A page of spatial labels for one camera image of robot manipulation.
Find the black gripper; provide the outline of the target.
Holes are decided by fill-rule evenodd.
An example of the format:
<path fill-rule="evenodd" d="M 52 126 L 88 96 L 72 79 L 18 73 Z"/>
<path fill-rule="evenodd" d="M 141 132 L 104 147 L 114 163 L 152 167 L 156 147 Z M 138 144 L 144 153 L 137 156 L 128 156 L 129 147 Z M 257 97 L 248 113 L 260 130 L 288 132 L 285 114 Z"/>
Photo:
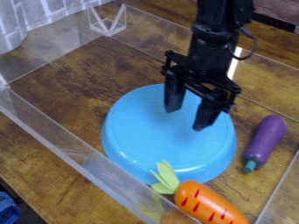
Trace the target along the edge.
<path fill-rule="evenodd" d="M 188 54 L 165 51 L 164 109 L 168 113 L 182 105 L 185 91 L 192 91 L 201 102 L 197 107 L 192 128 L 196 131 L 209 127 L 220 112 L 229 112 L 240 87 L 228 78 L 232 61 L 230 44 L 238 34 L 230 29 L 212 30 L 194 24 L 190 28 Z"/>

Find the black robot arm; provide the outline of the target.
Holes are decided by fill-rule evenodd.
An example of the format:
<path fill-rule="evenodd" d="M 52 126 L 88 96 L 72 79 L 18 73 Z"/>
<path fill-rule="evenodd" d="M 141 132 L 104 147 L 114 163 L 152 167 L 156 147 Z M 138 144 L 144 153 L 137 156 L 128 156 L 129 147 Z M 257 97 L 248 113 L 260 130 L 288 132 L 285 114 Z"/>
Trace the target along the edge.
<path fill-rule="evenodd" d="M 252 21 L 252 0 L 197 0 L 197 15 L 190 27 L 190 44 L 185 55 L 164 53 L 164 109 L 181 108 L 186 92 L 200 97 L 192 128 L 202 130 L 228 113 L 240 86 L 229 79 L 232 60 L 244 60 L 234 54 L 238 34 L 248 34 L 244 25 Z"/>

